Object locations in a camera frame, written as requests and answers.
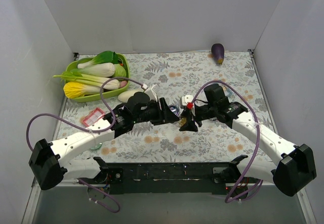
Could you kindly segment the blue round pill container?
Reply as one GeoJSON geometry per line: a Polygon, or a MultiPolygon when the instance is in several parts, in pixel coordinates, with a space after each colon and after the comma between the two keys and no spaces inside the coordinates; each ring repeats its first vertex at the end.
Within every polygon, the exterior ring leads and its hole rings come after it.
{"type": "Polygon", "coordinates": [[[177,116],[179,116],[180,109],[176,105],[169,105],[169,109],[177,116]]]}

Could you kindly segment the orange pill bottle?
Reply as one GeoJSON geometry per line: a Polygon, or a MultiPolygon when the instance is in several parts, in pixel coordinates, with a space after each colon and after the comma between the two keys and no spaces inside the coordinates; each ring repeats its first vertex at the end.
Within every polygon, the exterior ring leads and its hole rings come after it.
{"type": "Polygon", "coordinates": [[[186,117],[180,117],[180,120],[179,120],[179,126],[182,127],[186,124],[187,122],[187,119],[186,117]]]}

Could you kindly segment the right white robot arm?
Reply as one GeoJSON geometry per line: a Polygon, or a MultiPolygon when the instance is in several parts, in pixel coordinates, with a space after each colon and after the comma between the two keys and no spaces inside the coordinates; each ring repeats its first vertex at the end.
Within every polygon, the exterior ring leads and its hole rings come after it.
{"type": "Polygon", "coordinates": [[[262,163],[255,159],[255,153],[252,157],[240,155],[230,161],[228,167],[216,175],[217,178],[241,182],[249,177],[270,182],[290,197],[316,178],[314,155],[308,145],[298,146],[259,123],[250,108],[230,102],[219,84],[210,84],[203,91],[207,100],[202,106],[195,105],[196,97],[192,95],[181,98],[184,123],[180,130],[197,132],[202,121],[216,118],[255,143],[256,149],[262,150],[271,160],[262,163]]]}

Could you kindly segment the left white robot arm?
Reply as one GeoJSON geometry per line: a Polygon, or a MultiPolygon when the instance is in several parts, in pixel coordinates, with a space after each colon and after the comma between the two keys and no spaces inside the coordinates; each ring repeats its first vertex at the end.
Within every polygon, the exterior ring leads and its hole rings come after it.
{"type": "Polygon", "coordinates": [[[82,131],[51,142],[39,140],[28,164],[42,190],[49,190],[69,178],[89,178],[101,184],[108,177],[106,163],[98,157],[79,162],[75,160],[76,156],[98,143],[130,132],[137,123],[162,125],[177,121],[179,117],[171,111],[164,98],[152,100],[147,94],[137,92],[126,103],[117,105],[111,113],[82,131]]]}

